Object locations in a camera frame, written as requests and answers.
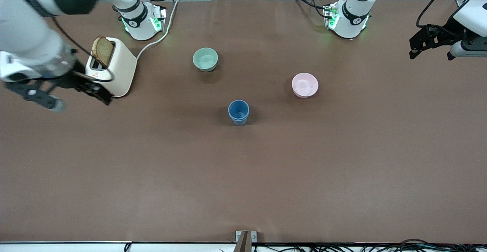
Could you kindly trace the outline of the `cream toaster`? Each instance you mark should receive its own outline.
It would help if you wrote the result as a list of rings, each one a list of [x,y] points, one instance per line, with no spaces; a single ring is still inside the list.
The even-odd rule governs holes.
[[[108,67],[102,66],[91,56],[85,66],[85,75],[103,85],[114,98],[127,96],[135,75],[137,59],[119,39],[106,37],[115,46]]]

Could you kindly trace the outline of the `green bowl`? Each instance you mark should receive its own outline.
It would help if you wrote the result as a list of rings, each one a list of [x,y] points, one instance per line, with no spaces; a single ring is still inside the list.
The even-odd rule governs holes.
[[[210,72],[216,68],[218,54],[212,48],[200,48],[193,54],[193,64],[202,72]]]

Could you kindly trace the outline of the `metal table bracket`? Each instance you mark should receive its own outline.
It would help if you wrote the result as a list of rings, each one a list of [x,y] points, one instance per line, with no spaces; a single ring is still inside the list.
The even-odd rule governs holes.
[[[236,231],[236,245],[233,252],[258,252],[256,243],[258,243],[257,231]]]

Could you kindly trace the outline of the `pink bowl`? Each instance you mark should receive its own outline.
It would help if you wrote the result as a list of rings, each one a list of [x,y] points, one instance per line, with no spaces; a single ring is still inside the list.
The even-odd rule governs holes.
[[[294,94],[299,98],[313,96],[319,88],[318,79],[310,73],[298,73],[291,81]]]

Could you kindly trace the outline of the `brown bread slice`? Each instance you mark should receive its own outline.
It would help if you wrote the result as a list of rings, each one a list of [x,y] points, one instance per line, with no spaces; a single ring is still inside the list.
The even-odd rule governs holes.
[[[104,67],[108,67],[115,46],[106,37],[98,36],[92,44],[92,56]]]

